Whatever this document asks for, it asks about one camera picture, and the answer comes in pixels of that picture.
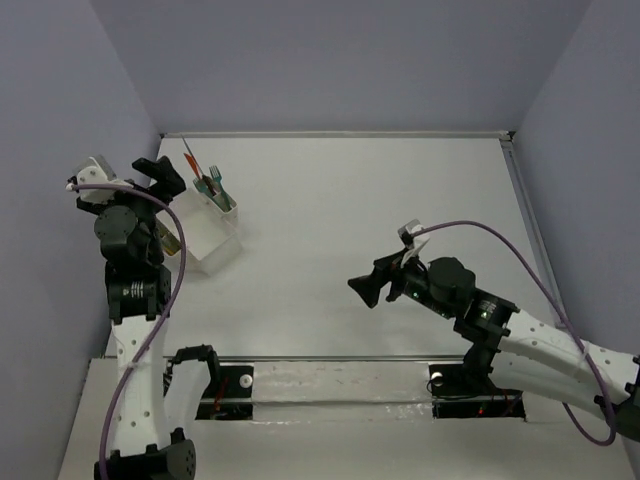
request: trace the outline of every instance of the white table surface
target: white table surface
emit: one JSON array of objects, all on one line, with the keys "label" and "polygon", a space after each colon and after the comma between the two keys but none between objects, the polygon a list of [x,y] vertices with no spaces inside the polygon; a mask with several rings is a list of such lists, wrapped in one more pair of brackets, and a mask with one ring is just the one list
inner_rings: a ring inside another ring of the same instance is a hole
[{"label": "white table surface", "polygon": [[[59,480],[92,478],[115,370],[114,359],[92,361]],[[433,420],[424,370],[406,362],[256,364],[262,405],[254,421],[195,422],[196,478],[633,480],[620,440],[588,443],[557,402],[525,396],[528,422]],[[603,422],[580,418],[605,435]]]},{"label": "white table surface", "polygon": [[[211,278],[188,275],[165,344],[170,356],[211,344],[220,355],[462,354],[452,325],[400,299],[369,310],[346,285],[398,251],[397,229],[472,219],[534,262],[497,139],[190,138],[203,168],[217,164],[239,205],[243,253]],[[180,139],[167,155],[191,184]],[[432,235],[422,258],[456,256],[480,288],[545,322],[548,305],[497,239],[472,227]],[[115,352],[113,343],[107,353]]]}]

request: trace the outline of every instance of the gray wall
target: gray wall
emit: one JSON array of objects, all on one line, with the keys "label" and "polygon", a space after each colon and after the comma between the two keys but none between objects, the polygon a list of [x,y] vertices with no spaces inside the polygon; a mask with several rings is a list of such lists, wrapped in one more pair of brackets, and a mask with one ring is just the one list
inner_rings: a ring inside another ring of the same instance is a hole
[{"label": "gray wall", "polygon": [[0,478],[49,480],[108,331],[93,219],[64,185],[96,152],[129,174],[159,139],[87,0],[3,2],[0,65]]},{"label": "gray wall", "polygon": [[515,142],[568,313],[587,339],[631,353],[640,353],[639,24],[637,0],[595,0]]},{"label": "gray wall", "polygon": [[92,0],[160,131],[517,128],[589,0]]}]

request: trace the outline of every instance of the purple cable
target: purple cable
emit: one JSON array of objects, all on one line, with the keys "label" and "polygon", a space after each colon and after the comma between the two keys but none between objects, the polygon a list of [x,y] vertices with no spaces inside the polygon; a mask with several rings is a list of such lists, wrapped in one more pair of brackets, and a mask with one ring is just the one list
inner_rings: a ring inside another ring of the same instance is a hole
[{"label": "purple cable", "polygon": [[578,419],[575,417],[575,415],[571,411],[571,408],[569,408],[569,405],[567,405],[566,403],[562,403],[562,405],[564,406],[564,409],[569,414],[569,418],[571,418],[571,421],[573,422],[573,424],[580,431],[580,433],[582,435],[584,435],[584,437],[587,440],[589,440],[589,441],[591,441],[591,442],[593,442],[596,445],[599,445],[601,447],[607,447],[607,446],[611,445],[616,439],[615,413],[613,411],[613,404],[611,403],[611,396],[609,395],[609,390],[607,389],[607,385],[606,385],[606,383],[604,381],[604,378],[602,378],[602,375],[600,374],[600,371],[598,370],[598,367],[596,366],[595,362],[591,358],[591,355],[589,355],[589,353],[586,352],[584,343],[582,343],[582,340],[580,340],[580,337],[578,336],[578,333],[576,332],[575,327],[569,321],[569,318],[567,317],[567,315],[562,311],[562,308],[560,308],[560,304],[558,304],[558,302],[555,300],[555,298],[553,298],[553,295],[551,295],[549,290],[547,290],[547,288],[542,284],[542,281],[540,281],[538,276],[535,274],[533,269],[529,266],[529,264],[524,259],[522,254],[518,251],[518,249],[509,240],[507,240],[506,237],[504,237],[498,231],[494,230],[491,227],[488,227],[487,225],[485,225],[483,223],[474,222],[473,220],[457,220],[455,222],[446,222],[446,223],[441,223],[439,225],[433,225],[432,227],[423,228],[422,230],[419,230],[419,231],[413,233],[411,236],[413,238],[415,238],[415,237],[417,237],[419,235],[424,235],[425,233],[434,232],[436,230],[441,230],[443,228],[448,228],[448,227],[457,227],[459,225],[470,225],[472,227],[481,228],[482,230],[486,230],[487,232],[495,235],[500,240],[502,240],[502,243],[504,243],[507,247],[509,247],[509,250],[511,250],[513,252],[513,254],[518,258],[518,260],[520,260],[520,263],[525,268],[527,273],[531,276],[531,278],[536,283],[538,288],[542,291],[544,296],[547,297],[547,300],[549,301],[549,303],[551,304],[553,309],[558,314],[558,317],[560,317],[560,321],[564,324],[565,327],[567,327],[567,331],[569,332],[569,335],[571,335],[571,338],[573,338],[573,341],[576,343],[578,349],[584,355],[584,358],[585,358],[587,364],[589,365],[589,368],[591,368],[591,370],[593,371],[593,376],[595,377],[596,382],[598,383],[598,387],[600,388],[600,391],[602,392],[602,398],[604,399],[605,420],[606,420],[607,424],[609,425],[609,437],[606,440],[598,440],[598,439],[592,437],[583,428],[583,426],[580,425],[580,422],[578,422]]},{"label": "purple cable", "polygon": [[[151,342],[153,342],[153,339],[156,337],[156,335],[162,328],[162,325],[167,320],[167,317],[169,316],[169,312],[171,311],[171,307],[176,301],[176,297],[178,296],[178,292],[180,291],[180,286],[182,285],[184,271],[187,266],[187,256],[185,255],[187,242],[184,238],[184,231],[182,230],[182,225],[180,224],[180,220],[178,220],[178,217],[176,216],[176,214],[173,213],[173,211],[169,208],[168,205],[161,202],[156,197],[149,195],[148,193],[136,190],[132,187],[125,187],[122,185],[86,184],[86,185],[73,185],[72,189],[75,191],[116,190],[118,192],[126,192],[126,193],[130,193],[131,195],[136,195],[138,197],[144,198],[145,200],[149,200],[150,202],[155,203],[156,205],[161,207],[163,210],[165,210],[171,217],[171,220],[173,220],[173,223],[175,223],[176,230],[178,231],[178,237],[180,237],[180,245],[182,246],[181,248],[182,253],[180,254],[180,268],[178,270],[178,277],[176,278],[176,285],[173,288],[173,292],[171,293],[171,296],[169,297],[169,301],[167,302],[166,306],[164,307],[164,310],[162,311],[162,314],[160,315],[160,319],[158,320],[156,325],[153,327],[153,330],[151,330],[151,333],[149,333],[149,336],[147,336],[145,341],[142,342],[140,349],[134,355],[133,360],[131,361],[131,363],[137,363],[146,353],[147,349],[151,345]],[[116,389],[113,392],[113,397],[111,397],[111,402],[109,403],[109,408],[107,409],[107,414],[105,415],[105,418],[104,418],[104,424],[102,425],[102,433],[100,434],[100,452],[98,453],[100,477],[102,477],[102,480],[109,480],[109,475],[107,473],[107,440],[109,439],[109,428],[111,427],[111,421],[113,420],[113,414],[115,413],[116,405],[118,404],[118,399],[120,398],[120,395],[124,390],[124,387],[127,385],[127,381],[129,380],[129,377],[131,377],[132,372],[133,372],[133,368],[127,367],[127,369],[122,374],[122,377],[120,377],[120,381],[118,382],[118,385],[116,386]]]}]

